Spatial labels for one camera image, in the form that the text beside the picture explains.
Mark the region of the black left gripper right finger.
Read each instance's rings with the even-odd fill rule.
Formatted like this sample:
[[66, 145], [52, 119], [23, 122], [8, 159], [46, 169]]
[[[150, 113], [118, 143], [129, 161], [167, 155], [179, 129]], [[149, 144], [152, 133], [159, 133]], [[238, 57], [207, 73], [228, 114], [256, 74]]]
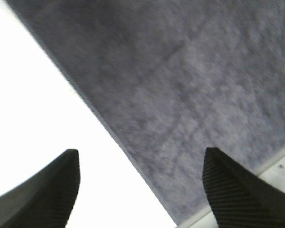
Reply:
[[285, 228], [285, 193], [217, 147], [205, 150], [202, 183], [220, 228]]

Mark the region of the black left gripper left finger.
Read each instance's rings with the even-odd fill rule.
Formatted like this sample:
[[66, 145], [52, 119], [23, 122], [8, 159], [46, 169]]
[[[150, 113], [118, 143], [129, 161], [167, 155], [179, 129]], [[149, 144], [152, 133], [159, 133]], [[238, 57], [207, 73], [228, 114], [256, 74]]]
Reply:
[[79, 186], [79, 153], [68, 149], [0, 196], [0, 228], [64, 228]]

